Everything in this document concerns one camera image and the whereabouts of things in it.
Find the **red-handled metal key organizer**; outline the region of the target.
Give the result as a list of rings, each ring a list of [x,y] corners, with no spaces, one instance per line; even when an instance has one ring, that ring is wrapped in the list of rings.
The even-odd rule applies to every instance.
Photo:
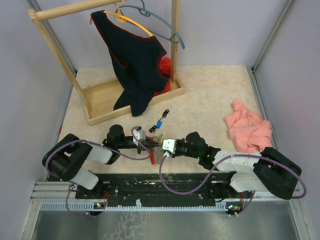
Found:
[[[149,136],[148,138],[162,144],[164,135],[160,133],[159,135]],[[149,159],[153,166],[160,164],[162,157],[163,157],[162,149],[159,150],[158,147],[152,148],[152,152]]]

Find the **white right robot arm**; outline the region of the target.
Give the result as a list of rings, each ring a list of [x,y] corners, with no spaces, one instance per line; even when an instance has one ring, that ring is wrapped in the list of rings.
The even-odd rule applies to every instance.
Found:
[[[229,198],[245,191],[259,191],[291,200],[297,184],[302,182],[302,169],[273,147],[254,153],[230,152],[208,145],[196,131],[184,139],[163,139],[159,145],[164,159],[189,157],[210,172],[232,173],[223,185]]]

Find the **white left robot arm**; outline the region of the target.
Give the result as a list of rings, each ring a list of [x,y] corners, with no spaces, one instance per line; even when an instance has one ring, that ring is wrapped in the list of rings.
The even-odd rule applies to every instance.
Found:
[[[122,156],[133,161],[143,161],[151,157],[153,149],[160,144],[150,137],[140,126],[131,129],[126,136],[121,125],[109,128],[102,143],[80,139],[69,133],[55,145],[42,159],[46,171],[63,182],[82,186],[91,197],[97,199],[103,195],[104,186],[97,175],[83,168],[85,161],[94,161],[112,165]]]

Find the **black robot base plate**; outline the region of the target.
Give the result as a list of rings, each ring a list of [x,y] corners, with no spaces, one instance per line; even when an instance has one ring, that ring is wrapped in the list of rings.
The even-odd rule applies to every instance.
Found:
[[[214,207],[227,199],[249,199],[250,191],[236,192],[230,173],[107,173],[98,174],[92,190],[82,186],[73,190],[78,200],[105,199],[110,207]]]

